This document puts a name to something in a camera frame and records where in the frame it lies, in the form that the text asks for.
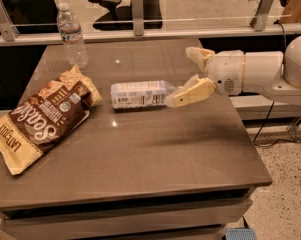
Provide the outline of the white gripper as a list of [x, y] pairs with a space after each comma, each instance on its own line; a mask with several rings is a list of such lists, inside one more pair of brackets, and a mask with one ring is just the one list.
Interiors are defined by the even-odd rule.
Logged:
[[191, 77], [166, 97], [165, 104], [170, 108], [182, 107], [209, 98], [215, 92], [221, 95], [238, 95], [242, 91], [245, 55], [240, 50], [222, 51], [187, 47], [188, 59], [197, 64], [209, 78]]

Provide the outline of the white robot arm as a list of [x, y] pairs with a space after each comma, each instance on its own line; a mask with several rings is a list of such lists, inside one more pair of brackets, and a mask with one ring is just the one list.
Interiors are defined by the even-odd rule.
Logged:
[[166, 97], [172, 108], [208, 99], [212, 94], [257, 93], [271, 101], [301, 105], [301, 36], [286, 50], [266, 52], [221, 51], [188, 47], [188, 59], [204, 74], [192, 76]]

